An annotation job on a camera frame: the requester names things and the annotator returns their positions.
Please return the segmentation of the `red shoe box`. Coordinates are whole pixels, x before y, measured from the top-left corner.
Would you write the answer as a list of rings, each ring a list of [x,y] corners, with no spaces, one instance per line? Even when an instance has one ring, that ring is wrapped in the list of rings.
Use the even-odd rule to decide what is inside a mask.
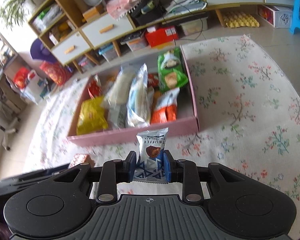
[[[159,28],[151,33],[147,32],[145,37],[151,48],[179,39],[175,26]]]

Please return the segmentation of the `red gift bag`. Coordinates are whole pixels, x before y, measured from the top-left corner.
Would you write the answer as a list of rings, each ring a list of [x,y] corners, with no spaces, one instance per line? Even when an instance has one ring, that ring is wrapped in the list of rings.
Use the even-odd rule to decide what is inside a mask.
[[[72,72],[57,62],[44,61],[40,69],[58,86],[63,86],[72,77]]]

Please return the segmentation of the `clear white pastry packet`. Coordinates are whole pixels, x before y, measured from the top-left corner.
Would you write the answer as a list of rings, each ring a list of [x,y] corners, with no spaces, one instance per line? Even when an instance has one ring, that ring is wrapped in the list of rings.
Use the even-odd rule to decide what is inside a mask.
[[[103,98],[102,106],[106,109],[125,105],[128,100],[130,86],[136,76],[133,66],[121,67],[113,85]]]

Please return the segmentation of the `yellow snack bag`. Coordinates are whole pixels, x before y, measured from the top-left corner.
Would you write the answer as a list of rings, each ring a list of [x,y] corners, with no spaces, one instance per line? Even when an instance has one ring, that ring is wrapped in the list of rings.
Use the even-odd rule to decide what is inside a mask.
[[[106,111],[102,107],[103,98],[103,96],[97,96],[82,102],[76,126],[76,135],[108,129],[108,123],[105,118]]]

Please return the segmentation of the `blue white truffle chocolate packet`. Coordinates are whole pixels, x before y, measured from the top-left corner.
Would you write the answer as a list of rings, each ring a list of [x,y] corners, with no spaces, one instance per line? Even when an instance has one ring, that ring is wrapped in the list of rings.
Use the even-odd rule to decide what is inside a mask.
[[[144,183],[167,183],[164,168],[164,150],[169,128],[143,131],[136,135],[139,155],[134,180]]]

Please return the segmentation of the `white printed carton box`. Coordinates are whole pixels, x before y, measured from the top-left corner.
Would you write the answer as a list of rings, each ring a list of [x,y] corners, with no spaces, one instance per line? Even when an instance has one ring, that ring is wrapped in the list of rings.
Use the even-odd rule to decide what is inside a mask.
[[[257,13],[274,28],[290,28],[293,11],[289,7],[258,5]]]

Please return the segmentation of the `green cracker snack bag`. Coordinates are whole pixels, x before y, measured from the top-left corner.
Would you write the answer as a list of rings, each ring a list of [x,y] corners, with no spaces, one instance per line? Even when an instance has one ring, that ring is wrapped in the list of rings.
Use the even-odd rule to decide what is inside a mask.
[[[183,68],[183,58],[179,47],[158,56],[158,76],[161,93],[184,87],[189,82]]]

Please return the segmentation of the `floral white table cloth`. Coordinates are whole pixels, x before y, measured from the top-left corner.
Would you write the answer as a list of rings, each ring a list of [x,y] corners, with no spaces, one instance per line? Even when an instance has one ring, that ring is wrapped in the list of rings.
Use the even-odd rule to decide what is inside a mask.
[[[175,159],[219,162],[288,196],[297,215],[289,233],[300,239],[300,98],[266,51],[247,36],[181,46],[189,67],[200,132],[168,138]],[[97,166],[138,152],[138,142],[80,147],[66,137],[88,78],[48,100],[29,146],[36,167],[91,154]]]

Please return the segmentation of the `yellow egg tray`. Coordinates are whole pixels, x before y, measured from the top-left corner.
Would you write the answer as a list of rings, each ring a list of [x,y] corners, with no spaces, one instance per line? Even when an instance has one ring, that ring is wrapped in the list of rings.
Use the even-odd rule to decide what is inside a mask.
[[[228,28],[240,28],[240,27],[256,27],[260,26],[260,23],[250,14],[246,14],[242,11],[230,11],[225,12],[223,20]]]

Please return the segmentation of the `purple hat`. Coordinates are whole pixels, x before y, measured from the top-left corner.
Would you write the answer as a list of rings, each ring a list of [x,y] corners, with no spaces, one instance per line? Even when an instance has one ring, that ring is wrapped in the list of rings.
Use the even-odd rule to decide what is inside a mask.
[[[53,54],[44,46],[40,39],[35,39],[31,44],[30,55],[33,60],[46,61],[49,63],[56,63],[57,59]]]

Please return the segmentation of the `wooden white drawer cabinet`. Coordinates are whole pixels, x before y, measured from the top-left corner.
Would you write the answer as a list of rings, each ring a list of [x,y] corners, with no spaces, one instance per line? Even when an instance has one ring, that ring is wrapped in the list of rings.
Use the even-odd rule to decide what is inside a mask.
[[[294,4],[294,0],[204,1],[207,3],[206,7],[195,10],[193,12],[195,15],[208,10],[219,12],[224,8],[248,4],[284,5],[290,7]],[[34,25],[35,19],[44,9],[53,4],[60,7],[61,13],[44,30],[38,30]],[[135,7],[131,7],[117,18],[113,18],[110,14],[104,12],[101,15],[94,15],[89,20],[85,20],[74,0],[45,0],[30,17],[28,24],[37,34],[45,48],[49,50],[61,65],[66,66],[67,64],[75,63],[80,56],[105,44],[115,42],[127,34],[166,20],[183,18],[192,13],[187,11],[173,15],[164,15],[144,25],[136,25],[136,21],[132,19],[134,10]]]

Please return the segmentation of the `orange red snack packet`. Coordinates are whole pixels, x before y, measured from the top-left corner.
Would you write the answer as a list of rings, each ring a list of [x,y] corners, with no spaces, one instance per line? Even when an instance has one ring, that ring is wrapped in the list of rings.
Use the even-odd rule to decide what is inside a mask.
[[[171,89],[160,97],[154,106],[151,124],[163,124],[177,119],[177,98],[180,89]]]

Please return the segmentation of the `blue white bread packet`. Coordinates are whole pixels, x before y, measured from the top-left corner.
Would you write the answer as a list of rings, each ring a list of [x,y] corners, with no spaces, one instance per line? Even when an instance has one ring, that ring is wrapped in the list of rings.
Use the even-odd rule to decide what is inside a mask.
[[[127,127],[150,125],[154,89],[148,88],[148,68],[144,63],[130,86],[127,101]]]

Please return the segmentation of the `orange wafer snack packet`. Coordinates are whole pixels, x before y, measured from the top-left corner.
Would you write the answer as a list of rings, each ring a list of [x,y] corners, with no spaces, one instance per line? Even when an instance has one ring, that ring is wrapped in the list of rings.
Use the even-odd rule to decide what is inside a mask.
[[[88,163],[89,159],[90,159],[90,157],[88,154],[76,154],[76,155],[74,155],[72,161],[70,161],[68,168],[72,168],[81,163]]]

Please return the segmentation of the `white plastic shopping bag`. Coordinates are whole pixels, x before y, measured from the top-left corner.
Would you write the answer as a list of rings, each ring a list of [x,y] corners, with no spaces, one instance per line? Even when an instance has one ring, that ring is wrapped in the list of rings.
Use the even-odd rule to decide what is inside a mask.
[[[44,100],[48,93],[47,83],[35,70],[21,67],[13,78],[13,83],[20,90],[21,95],[35,104]]]

